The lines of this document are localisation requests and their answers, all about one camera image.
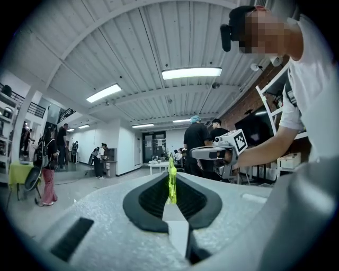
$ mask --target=gray floor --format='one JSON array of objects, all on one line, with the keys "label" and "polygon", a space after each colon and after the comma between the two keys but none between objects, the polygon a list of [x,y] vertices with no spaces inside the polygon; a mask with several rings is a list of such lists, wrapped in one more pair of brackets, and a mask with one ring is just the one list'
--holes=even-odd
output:
[{"label": "gray floor", "polygon": [[[84,178],[73,182],[56,182],[55,191],[58,201],[53,206],[39,207],[34,203],[35,192],[20,193],[20,201],[13,192],[8,203],[7,216],[13,226],[27,233],[31,238],[39,241],[46,229],[52,225],[72,204],[97,189],[121,182],[149,175],[149,169],[139,169],[126,175],[111,179],[97,179],[95,177]],[[44,185],[39,190],[43,193]],[[0,187],[0,203],[5,209],[9,191],[6,186]]]}]

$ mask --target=hand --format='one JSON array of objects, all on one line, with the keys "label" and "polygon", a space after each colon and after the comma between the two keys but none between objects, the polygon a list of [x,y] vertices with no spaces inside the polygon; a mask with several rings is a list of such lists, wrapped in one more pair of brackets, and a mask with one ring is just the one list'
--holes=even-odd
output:
[{"label": "hand", "polygon": [[232,161],[232,152],[231,151],[229,151],[229,150],[225,151],[224,161],[227,162],[228,164],[231,163],[231,161]]}]

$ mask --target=ceiling light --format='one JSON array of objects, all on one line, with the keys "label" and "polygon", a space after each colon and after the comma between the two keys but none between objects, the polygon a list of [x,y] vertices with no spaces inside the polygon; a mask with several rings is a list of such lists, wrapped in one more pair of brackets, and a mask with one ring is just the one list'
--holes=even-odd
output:
[{"label": "ceiling light", "polygon": [[78,128],[82,129],[82,128],[86,128],[86,127],[90,127],[90,126],[88,124],[85,124],[85,125],[79,126]]},{"label": "ceiling light", "polygon": [[118,91],[121,91],[121,87],[119,87],[118,84],[115,84],[113,86],[110,86],[108,88],[105,88],[104,90],[98,92],[98,93],[95,93],[94,95],[92,95],[91,97],[87,98],[87,100],[90,102],[90,103],[93,103],[103,97],[106,97],[108,95],[111,95],[115,92],[118,92]]},{"label": "ceiling light", "polygon": [[175,123],[175,122],[186,122],[186,121],[190,121],[190,119],[187,119],[187,120],[175,120],[173,122]]},{"label": "ceiling light", "polygon": [[267,111],[262,111],[262,112],[255,113],[256,116],[263,115],[263,114],[267,114]]},{"label": "ceiling light", "polygon": [[132,126],[132,128],[142,128],[142,127],[150,127],[150,126],[154,126],[154,124],[135,125],[135,126]]},{"label": "ceiling light", "polygon": [[185,68],[176,70],[163,71],[163,79],[175,79],[183,77],[196,77],[196,76],[220,76],[221,68]]}]

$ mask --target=box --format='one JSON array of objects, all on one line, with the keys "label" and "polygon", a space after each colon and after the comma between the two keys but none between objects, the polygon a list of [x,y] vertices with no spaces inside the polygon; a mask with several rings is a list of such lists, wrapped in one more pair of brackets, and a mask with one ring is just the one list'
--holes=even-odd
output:
[{"label": "box", "polygon": [[280,158],[280,167],[294,169],[301,163],[301,153],[290,153]]}]

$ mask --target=person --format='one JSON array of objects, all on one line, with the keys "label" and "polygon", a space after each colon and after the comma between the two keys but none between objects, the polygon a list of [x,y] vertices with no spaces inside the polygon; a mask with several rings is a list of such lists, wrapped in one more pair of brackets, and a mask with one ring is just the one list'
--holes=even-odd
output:
[{"label": "person", "polygon": [[181,157],[182,157],[181,152],[178,152],[178,150],[174,150],[174,160],[180,161]]},{"label": "person", "polygon": [[27,130],[25,135],[24,135],[24,157],[27,157],[29,152],[28,152],[28,144],[30,141],[35,141],[34,139],[31,139],[31,132],[32,132],[32,129],[30,130]]},{"label": "person", "polygon": [[41,173],[44,180],[44,190],[42,196],[42,205],[39,206],[51,206],[58,200],[58,197],[54,191],[54,174],[57,167],[58,148],[54,139],[55,127],[48,127],[47,132],[43,137],[43,140],[47,146],[48,153],[48,165],[43,168]]},{"label": "person", "polygon": [[93,157],[95,177],[99,179],[105,179],[103,176],[104,164],[101,163],[102,160],[107,159],[107,157],[104,156],[105,149],[107,149],[107,144],[101,143],[101,147],[98,149],[97,155]]},{"label": "person", "polygon": [[[226,27],[232,33],[225,34],[221,30],[222,46],[226,51],[230,49],[228,43],[237,41],[245,53],[290,57],[282,117],[276,135],[246,149],[234,168],[266,164],[281,157],[291,146],[299,130],[303,129],[301,115],[324,90],[337,65],[317,26],[303,14],[296,24],[287,24],[265,7],[240,6],[230,12]],[[316,158],[312,149],[309,160]],[[225,160],[230,162],[230,153],[225,154]]]},{"label": "person", "polygon": [[28,130],[28,124],[27,122],[23,122],[23,126],[22,126],[22,130],[21,130],[21,137],[20,137],[20,151],[22,149],[22,147],[24,146],[24,143],[25,143],[25,135],[26,135],[26,132]]},{"label": "person", "polygon": [[66,159],[66,150],[68,151],[67,141],[66,141],[66,130],[68,129],[68,124],[65,123],[63,127],[60,128],[57,135],[57,145],[60,152],[59,155],[59,165],[60,169],[63,169],[65,159]]},{"label": "person", "polygon": [[223,134],[229,132],[228,130],[221,128],[221,120],[219,119],[212,120],[212,128],[213,130],[210,133],[212,141],[214,141],[216,137],[222,136]]},{"label": "person", "polygon": [[203,177],[203,174],[207,176],[207,171],[202,172],[197,160],[190,156],[191,149],[212,145],[211,136],[206,126],[201,124],[200,121],[201,119],[197,115],[191,117],[191,125],[187,128],[184,135],[184,147],[187,150],[186,163],[188,164],[190,173],[194,176]]},{"label": "person", "polygon": [[71,149],[71,161],[73,163],[76,163],[76,155],[77,155],[77,152],[78,152],[78,148],[79,148],[78,141],[75,141],[72,144],[72,149]]}]

